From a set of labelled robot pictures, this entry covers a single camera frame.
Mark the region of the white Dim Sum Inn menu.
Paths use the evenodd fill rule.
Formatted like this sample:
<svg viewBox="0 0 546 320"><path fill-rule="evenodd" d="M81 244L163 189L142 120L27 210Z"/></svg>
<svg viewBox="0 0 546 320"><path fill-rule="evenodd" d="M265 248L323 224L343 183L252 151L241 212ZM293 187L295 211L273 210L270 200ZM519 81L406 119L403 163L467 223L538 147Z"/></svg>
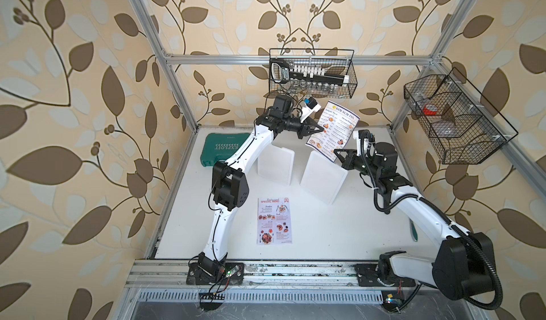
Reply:
<svg viewBox="0 0 546 320"><path fill-rule="evenodd" d="M335 162L337 156L334 150L344 149L359 121L360 118L354 112L329 101L318 120L324 130L311 135L306 145Z"/></svg>

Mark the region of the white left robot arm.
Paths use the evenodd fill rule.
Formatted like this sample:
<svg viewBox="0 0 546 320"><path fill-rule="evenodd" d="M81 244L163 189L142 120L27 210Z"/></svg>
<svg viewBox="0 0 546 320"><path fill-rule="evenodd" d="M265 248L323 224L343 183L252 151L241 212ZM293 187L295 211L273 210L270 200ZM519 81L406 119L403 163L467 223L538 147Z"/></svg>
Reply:
<svg viewBox="0 0 546 320"><path fill-rule="evenodd" d="M273 105L257 117L253 131L240 148L225 161L213 165L208 207L215 218L206 247L194 257L196 262L189 263L188 284L213 286L227 280L229 270L234 268L236 273L244 270L242 263L226 260L235 215L250 195L246 173L281 132L295 132L300 140L322 132L324 128L311 117L320 109L315 98L305 98L301 115L295 116L292 97L278 95Z"/></svg>

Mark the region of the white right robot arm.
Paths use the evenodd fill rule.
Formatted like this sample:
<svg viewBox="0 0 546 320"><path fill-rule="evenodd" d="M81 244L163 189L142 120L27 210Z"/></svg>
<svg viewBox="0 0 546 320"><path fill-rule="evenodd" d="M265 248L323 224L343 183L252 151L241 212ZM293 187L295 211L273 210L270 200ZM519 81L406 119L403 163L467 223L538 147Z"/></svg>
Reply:
<svg viewBox="0 0 546 320"><path fill-rule="evenodd" d="M359 149L336 149L334 154L344 169L370 178L377 211L401 211L437 249L433 258L412 256L404 250L383 253L375 269L379 283L389 286L410 279L438 289L450 300L466 300L488 310L500 307L503 287L491 239L453 221L422 196L398 173L398 154L392 145L365 140Z"/></svg>

